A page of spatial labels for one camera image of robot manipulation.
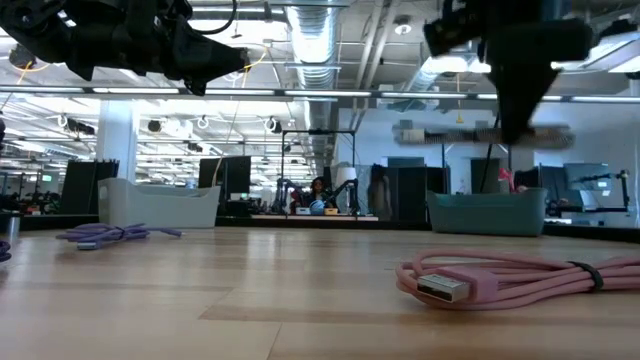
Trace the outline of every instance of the pink usb cable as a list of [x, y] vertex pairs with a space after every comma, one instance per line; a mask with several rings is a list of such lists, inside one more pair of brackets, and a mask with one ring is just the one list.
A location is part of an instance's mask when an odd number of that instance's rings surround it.
[[[435, 257], [484, 261], [423, 263]], [[612, 258], [591, 267], [516, 254], [439, 249], [423, 251], [412, 262], [399, 265], [396, 275], [398, 289], [430, 306], [449, 310], [503, 310], [559, 295], [640, 289], [640, 257]], [[423, 281], [431, 280], [436, 281], [435, 288], [422, 285]], [[469, 289], [468, 296], [460, 301], [443, 300], [442, 294], [450, 296], [446, 293], [448, 286], [453, 289], [460, 284]]]

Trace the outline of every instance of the computer monitor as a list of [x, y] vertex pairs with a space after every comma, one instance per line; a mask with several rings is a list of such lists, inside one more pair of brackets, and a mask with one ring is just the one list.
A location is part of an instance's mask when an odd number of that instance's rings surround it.
[[564, 164], [567, 187], [572, 190], [610, 191], [611, 172], [607, 164]]
[[[201, 159], [198, 187], [208, 188], [213, 184], [213, 174], [219, 159]], [[216, 185], [223, 185], [227, 194], [249, 193], [251, 187], [251, 156], [234, 156], [222, 159], [216, 176]]]

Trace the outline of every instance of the cable tie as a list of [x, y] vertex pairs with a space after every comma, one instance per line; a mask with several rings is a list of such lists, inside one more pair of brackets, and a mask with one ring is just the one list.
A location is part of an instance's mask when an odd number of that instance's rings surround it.
[[582, 268], [582, 270], [588, 272], [591, 275], [591, 280], [593, 280], [593, 287], [589, 292], [597, 293], [600, 290], [602, 290], [602, 286], [604, 286], [604, 280], [602, 279], [602, 275], [600, 275], [600, 272], [598, 270], [596, 270], [593, 266], [589, 264], [581, 263], [578, 261], [567, 261], [567, 262], [569, 264], [573, 264], [579, 268]]

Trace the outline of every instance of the black partition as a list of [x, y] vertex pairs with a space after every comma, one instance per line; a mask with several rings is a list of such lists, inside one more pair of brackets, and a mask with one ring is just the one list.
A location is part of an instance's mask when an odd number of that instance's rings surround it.
[[118, 161], [69, 161], [60, 214], [97, 214], [98, 181], [118, 176]]
[[449, 168], [401, 167], [388, 168], [393, 221], [427, 222], [427, 191], [448, 194], [445, 179]]
[[[201, 159], [198, 187], [213, 186], [213, 176], [220, 159]], [[248, 193], [251, 187], [251, 156], [233, 156], [222, 159], [216, 175], [216, 186], [225, 194]]]

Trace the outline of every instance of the white plastic bin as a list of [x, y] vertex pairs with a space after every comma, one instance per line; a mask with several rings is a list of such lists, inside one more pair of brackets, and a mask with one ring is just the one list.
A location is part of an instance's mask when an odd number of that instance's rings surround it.
[[100, 222], [113, 226], [213, 228], [220, 187], [180, 189], [136, 186], [125, 179], [98, 182]]

